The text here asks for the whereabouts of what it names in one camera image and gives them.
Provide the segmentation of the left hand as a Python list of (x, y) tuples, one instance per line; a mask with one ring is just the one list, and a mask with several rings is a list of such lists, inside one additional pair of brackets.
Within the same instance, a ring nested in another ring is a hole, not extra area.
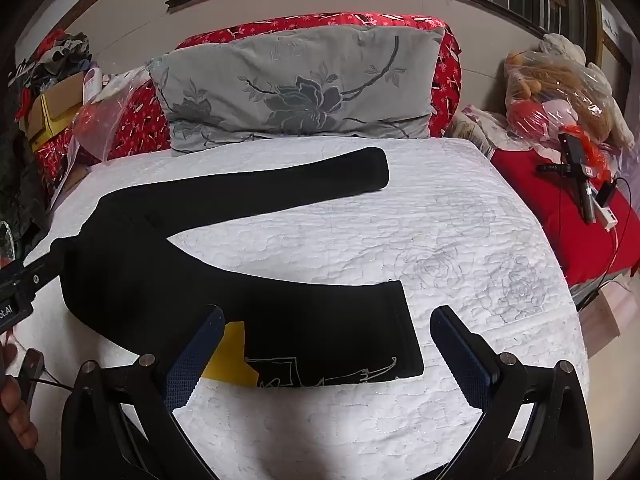
[(1, 406), (8, 414), (9, 425), (21, 446), (32, 451), (39, 440), (38, 430), (30, 421), (29, 409), (21, 400), (21, 388), (17, 380), (3, 373), (4, 384), (1, 387)]

